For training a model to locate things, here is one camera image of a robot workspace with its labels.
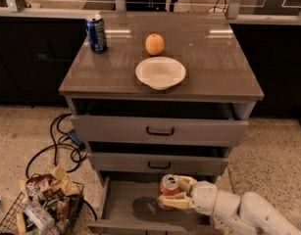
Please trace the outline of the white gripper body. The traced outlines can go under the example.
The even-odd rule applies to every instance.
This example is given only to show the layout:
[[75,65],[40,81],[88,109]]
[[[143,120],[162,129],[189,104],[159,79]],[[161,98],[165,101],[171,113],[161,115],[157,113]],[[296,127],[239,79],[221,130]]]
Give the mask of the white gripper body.
[[191,190],[194,209],[201,214],[211,215],[213,213],[219,188],[208,181],[197,182]]

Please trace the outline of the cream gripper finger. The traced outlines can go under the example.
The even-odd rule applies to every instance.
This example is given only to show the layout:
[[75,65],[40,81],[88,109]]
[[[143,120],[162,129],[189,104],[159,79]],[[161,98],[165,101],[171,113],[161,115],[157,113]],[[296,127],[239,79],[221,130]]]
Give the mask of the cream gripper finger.
[[193,177],[183,175],[179,175],[177,178],[180,189],[184,191],[187,195],[189,195],[193,186],[197,183],[197,180]]
[[185,192],[180,192],[172,196],[160,195],[159,203],[166,210],[168,209],[188,210],[193,208],[192,199],[188,197]]

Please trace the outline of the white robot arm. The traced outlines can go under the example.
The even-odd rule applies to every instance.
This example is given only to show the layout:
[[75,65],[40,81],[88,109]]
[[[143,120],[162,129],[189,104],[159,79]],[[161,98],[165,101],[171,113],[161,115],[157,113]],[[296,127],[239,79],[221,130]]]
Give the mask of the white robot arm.
[[301,235],[301,231],[270,202],[255,192],[242,196],[220,189],[208,181],[166,174],[159,183],[159,205],[163,209],[195,210],[216,215],[239,235]]

